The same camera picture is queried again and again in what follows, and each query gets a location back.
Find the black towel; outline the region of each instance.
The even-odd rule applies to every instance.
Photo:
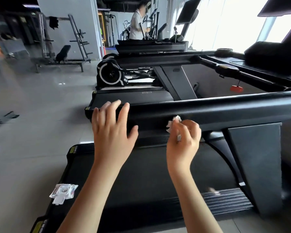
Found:
[[[58,28],[58,19],[57,19],[57,17],[50,16],[49,18],[50,18],[50,27],[52,29],[54,29],[54,30],[55,30],[55,28]]]

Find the treadmill side rail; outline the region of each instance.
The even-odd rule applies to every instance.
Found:
[[[281,123],[229,128],[223,134],[261,216],[282,208]]]

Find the monitor screen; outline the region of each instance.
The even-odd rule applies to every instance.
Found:
[[[201,0],[188,0],[179,15],[179,18],[176,22],[176,25],[191,23],[191,20],[194,16],[194,12],[197,9],[198,4]]]
[[[291,0],[268,0],[258,16],[270,17],[288,14],[291,14]]]

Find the yellow sticker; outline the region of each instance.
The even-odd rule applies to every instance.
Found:
[[[75,148],[75,146],[71,147],[70,152],[69,152],[70,154],[72,154],[74,152],[74,148]]]
[[[41,226],[42,226],[43,221],[37,222],[36,226],[34,227],[32,233],[39,233]]]

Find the finger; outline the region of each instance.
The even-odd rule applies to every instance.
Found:
[[[121,104],[120,100],[112,102],[107,109],[107,121],[106,124],[108,125],[114,125],[116,124],[116,118],[115,118],[115,111],[118,108],[118,106]]]
[[[130,131],[127,139],[135,145],[137,138],[138,138],[138,125],[135,125]]]
[[[190,131],[191,137],[193,139],[195,139],[195,138],[198,137],[198,132],[200,131],[200,129],[199,129],[199,125],[196,122],[194,122],[192,120],[184,120],[181,123],[183,125],[186,125],[187,126],[187,128]]]
[[[179,130],[181,141],[189,141],[192,139],[189,129],[182,123],[175,123],[174,126]]]
[[[106,109],[108,106],[111,104],[110,101],[106,102],[99,110],[99,115],[98,115],[98,124],[99,128],[102,128],[106,124]]]
[[[129,111],[129,103],[125,103],[119,113],[118,117],[118,124],[121,124],[126,127],[127,124],[127,117],[128,117],[128,111]]]
[[[177,118],[175,118],[172,122],[171,132],[169,135],[168,142],[177,143],[177,141],[178,141],[178,131],[179,130],[177,129],[175,123],[179,123],[179,120]]]
[[[99,109],[95,108],[94,111],[93,111],[93,115],[92,115],[92,127],[93,127],[93,132],[94,133],[97,133],[98,129],[99,129],[98,114],[99,114]]]

